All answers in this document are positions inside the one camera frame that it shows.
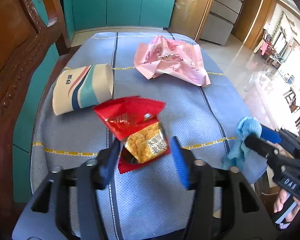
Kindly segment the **person's right hand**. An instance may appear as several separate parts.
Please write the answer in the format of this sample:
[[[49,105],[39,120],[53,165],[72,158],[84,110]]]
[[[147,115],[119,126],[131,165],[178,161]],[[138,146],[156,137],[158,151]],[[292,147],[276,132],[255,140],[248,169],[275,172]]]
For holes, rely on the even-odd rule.
[[[275,223],[280,224],[284,220],[287,223],[291,222],[299,210],[300,200],[286,190],[281,189],[274,203],[274,213],[278,213]]]

